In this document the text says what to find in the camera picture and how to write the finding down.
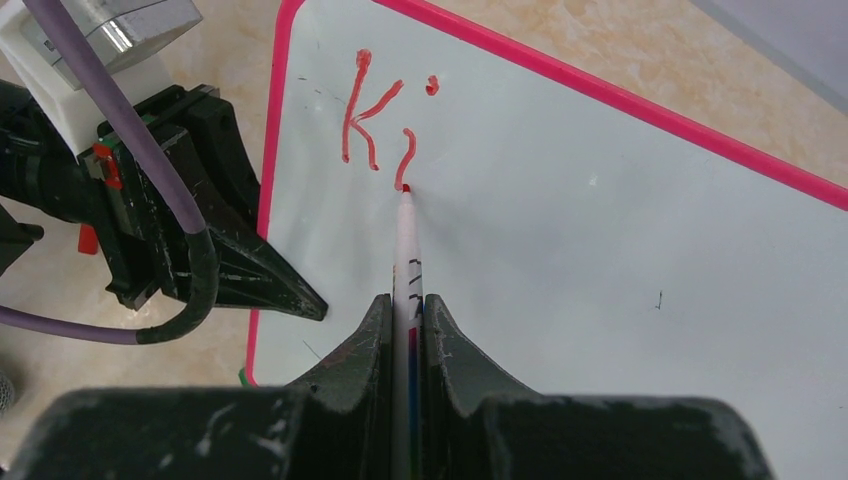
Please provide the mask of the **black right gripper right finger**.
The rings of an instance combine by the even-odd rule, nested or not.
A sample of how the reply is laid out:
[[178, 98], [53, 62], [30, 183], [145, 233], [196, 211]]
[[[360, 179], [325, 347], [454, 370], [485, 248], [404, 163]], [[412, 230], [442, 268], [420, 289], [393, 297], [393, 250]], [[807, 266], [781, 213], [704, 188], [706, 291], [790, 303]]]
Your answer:
[[752, 428], [710, 398], [545, 395], [424, 303], [429, 479], [770, 479]]

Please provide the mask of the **red marker cap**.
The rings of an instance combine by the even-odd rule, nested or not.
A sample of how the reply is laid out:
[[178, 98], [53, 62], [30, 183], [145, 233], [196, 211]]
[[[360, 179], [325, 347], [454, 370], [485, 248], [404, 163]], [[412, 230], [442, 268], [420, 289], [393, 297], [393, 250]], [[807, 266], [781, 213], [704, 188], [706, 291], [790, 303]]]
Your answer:
[[87, 224], [79, 225], [77, 250], [81, 254], [96, 255], [99, 251], [99, 240], [96, 230]]

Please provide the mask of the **red marker pen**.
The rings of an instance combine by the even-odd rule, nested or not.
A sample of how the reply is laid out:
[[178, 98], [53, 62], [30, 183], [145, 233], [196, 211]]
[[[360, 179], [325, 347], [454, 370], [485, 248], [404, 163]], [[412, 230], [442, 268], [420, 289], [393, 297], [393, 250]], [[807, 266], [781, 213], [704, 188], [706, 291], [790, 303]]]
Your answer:
[[421, 467], [420, 336], [422, 262], [411, 187], [401, 186], [392, 291], [391, 477], [418, 479]]

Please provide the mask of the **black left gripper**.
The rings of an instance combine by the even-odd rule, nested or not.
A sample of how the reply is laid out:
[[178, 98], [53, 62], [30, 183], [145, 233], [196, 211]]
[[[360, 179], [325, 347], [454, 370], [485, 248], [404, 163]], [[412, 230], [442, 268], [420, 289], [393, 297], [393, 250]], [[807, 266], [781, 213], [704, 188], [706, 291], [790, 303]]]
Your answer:
[[[172, 85], [136, 107], [212, 221], [220, 258], [218, 307], [270, 310], [322, 321], [328, 303], [255, 232], [259, 183], [232, 104], [201, 84]], [[189, 296], [182, 229], [113, 128], [73, 154], [24, 87], [1, 85], [1, 194], [97, 233], [108, 291], [136, 310], [155, 293]]]

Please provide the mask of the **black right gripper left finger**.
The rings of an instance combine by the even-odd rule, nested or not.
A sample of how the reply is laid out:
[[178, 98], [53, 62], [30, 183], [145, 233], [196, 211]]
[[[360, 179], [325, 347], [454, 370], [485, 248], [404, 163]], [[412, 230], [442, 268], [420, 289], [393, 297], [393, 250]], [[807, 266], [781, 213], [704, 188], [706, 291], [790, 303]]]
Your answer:
[[276, 387], [69, 392], [40, 416], [10, 479], [386, 479], [391, 314]]

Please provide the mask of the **pink-framed whiteboard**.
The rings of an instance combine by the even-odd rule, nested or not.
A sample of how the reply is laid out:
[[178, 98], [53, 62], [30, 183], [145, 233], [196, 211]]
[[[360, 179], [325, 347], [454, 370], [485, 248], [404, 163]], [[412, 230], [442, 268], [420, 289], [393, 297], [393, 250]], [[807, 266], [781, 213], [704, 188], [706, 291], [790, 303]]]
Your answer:
[[399, 165], [424, 289], [519, 380], [718, 398], [846, 477], [846, 189], [425, 1], [279, 9], [259, 230], [329, 312], [255, 313], [252, 382], [390, 290]]

